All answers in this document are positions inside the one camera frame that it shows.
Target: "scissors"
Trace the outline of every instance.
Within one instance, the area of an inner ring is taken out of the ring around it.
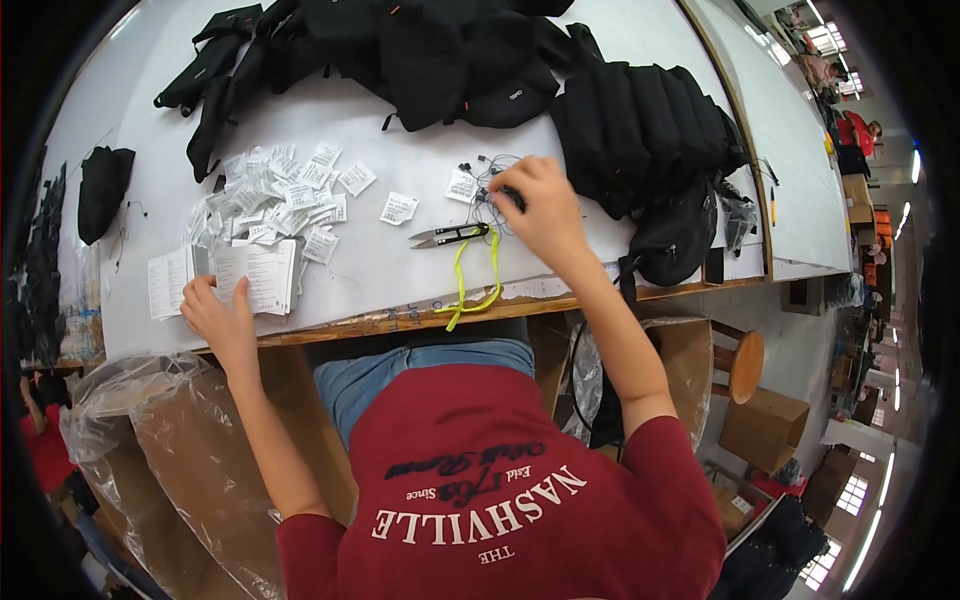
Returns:
[[[464,229],[472,230],[467,234],[463,234]],[[452,228],[429,229],[423,233],[411,235],[408,239],[412,241],[419,241],[418,244],[414,244],[410,247],[419,250],[422,248],[436,248],[438,246],[445,246],[447,244],[453,244],[456,242],[465,242],[472,237],[483,237],[489,232],[490,226],[486,223],[467,223]],[[438,237],[446,233],[456,233],[456,235],[452,237]]]

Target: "person in red shirt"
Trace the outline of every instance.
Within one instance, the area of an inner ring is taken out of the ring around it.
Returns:
[[[865,123],[863,118],[851,110],[843,111],[843,118],[837,119],[840,130],[840,143],[844,146],[859,146],[864,156],[874,153],[874,142],[883,135],[883,128],[877,121]]]
[[[52,387],[53,383],[47,378],[52,379],[50,375],[36,374],[38,390]],[[27,377],[20,377],[20,394],[30,413],[20,420],[20,431],[26,440],[40,488],[44,493],[51,493],[63,485],[74,469],[60,435],[60,406],[56,402],[47,402],[41,411]]]
[[[525,211],[497,191],[504,185]],[[231,307],[214,296],[213,277],[198,277],[180,309],[223,366],[283,515],[276,541],[287,596],[706,598],[726,550],[719,513],[663,364],[590,250],[572,187],[556,160],[528,156],[489,189],[583,308],[621,398],[622,464],[543,412],[522,341],[333,361],[314,380],[360,489],[345,529],[263,391],[248,282]]]

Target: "right hand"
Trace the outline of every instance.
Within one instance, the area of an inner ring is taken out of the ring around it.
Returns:
[[[523,196],[526,212],[520,212],[509,197],[497,192],[504,185]],[[591,255],[580,203],[556,159],[528,156],[497,174],[488,189],[507,224],[554,273]]]
[[[233,290],[233,308],[213,294],[214,276],[199,276],[183,288],[180,312],[194,333],[204,338],[224,368],[227,379],[245,384],[259,382],[260,364],[256,354],[256,327],[247,302],[250,281],[242,277]]]

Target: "yellow string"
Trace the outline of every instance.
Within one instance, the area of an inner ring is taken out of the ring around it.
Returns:
[[[470,234],[472,235],[473,233],[476,233],[479,230],[480,228],[476,228],[473,231],[471,231]],[[464,308],[464,296],[466,295],[467,292],[466,290],[464,290],[464,272],[460,269],[460,255],[464,253],[464,248],[467,247],[467,244],[470,243],[470,240],[467,240],[466,242],[461,244],[460,250],[457,251],[457,255],[453,259],[453,268],[457,271],[457,288],[460,293],[460,300],[457,302],[456,306],[448,306],[447,308],[437,308],[436,310],[433,311],[435,313],[453,312],[453,318],[450,319],[450,323],[446,324],[447,331],[453,331],[453,328],[457,326],[457,322],[460,321],[460,315],[462,315],[463,313],[470,313],[470,312],[476,312],[479,310],[485,310],[500,295],[500,289],[501,289],[500,272],[497,269],[497,264],[496,264],[496,249],[500,244],[500,236],[497,234],[496,231],[493,231],[492,229],[491,229],[491,233],[493,234],[493,243],[491,245],[490,256],[491,256],[491,261],[493,262],[493,278],[496,280],[496,289],[493,290],[493,293],[490,295],[490,297],[484,300],[483,303],[480,304],[479,306],[474,306],[472,308]]]

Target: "stack of paper labels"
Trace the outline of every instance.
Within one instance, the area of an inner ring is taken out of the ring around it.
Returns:
[[[347,221],[347,194],[353,197],[376,176],[363,163],[344,173],[333,166],[341,148],[321,142],[303,164],[294,146],[248,153],[224,162],[226,184],[194,207],[182,247],[151,260],[151,318],[180,314],[182,288],[194,276],[215,275],[217,295],[227,301],[237,281],[250,279],[248,301],[254,313],[283,317],[297,307],[308,258],[327,264]]]

